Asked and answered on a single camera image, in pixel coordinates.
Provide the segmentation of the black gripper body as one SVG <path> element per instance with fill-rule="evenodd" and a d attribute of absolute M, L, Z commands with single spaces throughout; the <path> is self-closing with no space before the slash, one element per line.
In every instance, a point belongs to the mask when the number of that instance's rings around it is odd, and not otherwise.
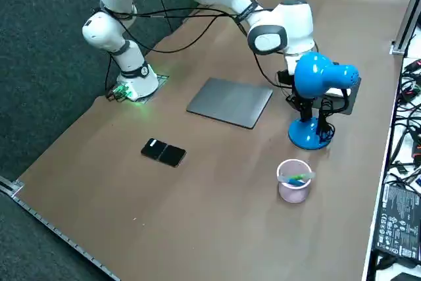
<path fill-rule="evenodd" d="M 306 99 L 300 96 L 295 88 L 291 90 L 291 93 L 286 97 L 285 100 L 293 109 L 299 112 L 312 109 L 312 99 Z"/>

